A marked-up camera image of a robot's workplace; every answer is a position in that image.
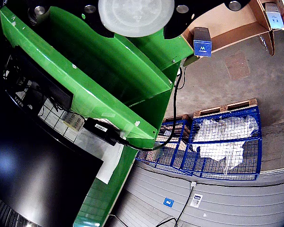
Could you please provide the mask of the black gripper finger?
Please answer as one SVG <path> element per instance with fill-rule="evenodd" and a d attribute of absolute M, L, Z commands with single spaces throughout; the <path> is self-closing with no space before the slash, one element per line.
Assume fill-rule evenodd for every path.
<path fill-rule="evenodd" d="M 114 38 L 114 32 L 109 31 L 102 24 L 98 10 L 98 0 L 27 0 L 27 5 L 34 10 L 36 7 L 61 8 L 79 18 L 99 35 Z"/>
<path fill-rule="evenodd" d="M 223 4 L 231 11 L 244 8 L 248 0 L 176 0 L 173 14 L 164 26 L 164 39 L 169 40 L 181 35 L 199 16 Z"/>

